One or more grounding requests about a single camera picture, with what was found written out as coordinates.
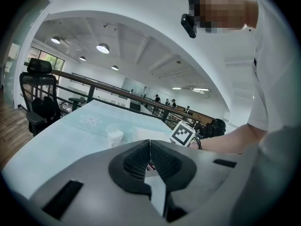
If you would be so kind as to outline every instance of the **white shirt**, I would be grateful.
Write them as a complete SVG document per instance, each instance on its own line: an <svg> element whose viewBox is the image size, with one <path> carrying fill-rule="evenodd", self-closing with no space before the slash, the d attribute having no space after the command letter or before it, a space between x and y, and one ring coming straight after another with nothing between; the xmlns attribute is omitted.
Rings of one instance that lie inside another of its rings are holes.
<svg viewBox="0 0 301 226"><path fill-rule="evenodd" d="M301 124L300 47L271 0L257 0L255 95L248 123L269 132Z"/></svg>

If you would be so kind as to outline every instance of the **black slot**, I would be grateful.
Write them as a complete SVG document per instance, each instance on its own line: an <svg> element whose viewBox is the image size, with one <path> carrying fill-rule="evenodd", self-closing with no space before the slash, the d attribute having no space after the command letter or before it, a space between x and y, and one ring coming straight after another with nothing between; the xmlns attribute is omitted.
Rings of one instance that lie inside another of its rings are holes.
<svg viewBox="0 0 301 226"><path fill-rule="evenodd" d="M229 167L229 168L234 168L236 166L236 162L226 161L226 160L223 160L223 159L215 159L213 162L216 163L216 164L225 166L225 167Z"/></svg>
<svg viewBox="0 0 301 226"><path fill-rule="evenodd" d="M50 216L60 219L72 200L75 198L83 183L70 180L43 208Z"/></svg>

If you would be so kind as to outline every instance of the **black cable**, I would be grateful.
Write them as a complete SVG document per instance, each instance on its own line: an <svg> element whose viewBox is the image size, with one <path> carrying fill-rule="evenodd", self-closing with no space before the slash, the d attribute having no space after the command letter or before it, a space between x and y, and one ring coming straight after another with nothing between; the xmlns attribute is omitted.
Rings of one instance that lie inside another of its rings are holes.
<svg viewBox="0 0 301 226"><path fill-rule="evenodd" d="M195 138L195 140L196 140L196 142L197 142L197 144L198 144L198 149L199 150L203 150L203 148L202 148L202 146L201 146L201 141L197 138L197 137L194 137Z"/></svg>

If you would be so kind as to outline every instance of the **headrest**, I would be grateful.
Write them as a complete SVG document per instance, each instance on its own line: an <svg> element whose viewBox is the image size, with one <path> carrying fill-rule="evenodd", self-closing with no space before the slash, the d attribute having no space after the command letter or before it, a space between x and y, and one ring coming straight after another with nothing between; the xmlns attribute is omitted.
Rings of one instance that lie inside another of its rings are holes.
<svg viewBox="0 0 301 226"><path fill-rule="evenodd" d="M226 128L226 123L221 119L216 119L216 126L224 129L224 128Z"/></svg>
<svg viewBox="0 0 301 226"><path fill-rule="evenodd" d="M27 66L27 72L29 73L51 73L51 71L52 67L49 61L37 58L31 58Z"/></svg>

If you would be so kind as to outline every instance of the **hand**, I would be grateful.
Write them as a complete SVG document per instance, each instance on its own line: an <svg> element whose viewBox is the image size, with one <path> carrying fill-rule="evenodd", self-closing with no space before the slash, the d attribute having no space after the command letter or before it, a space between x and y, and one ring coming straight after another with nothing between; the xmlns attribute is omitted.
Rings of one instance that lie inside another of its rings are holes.
<svg viewBox="0 0 301 226"><path fill-rule="evenodd" d="M192 148L192 149L198 149L198 144L196 141L193 141L190 145L189 145L189 148Z"/></svg>

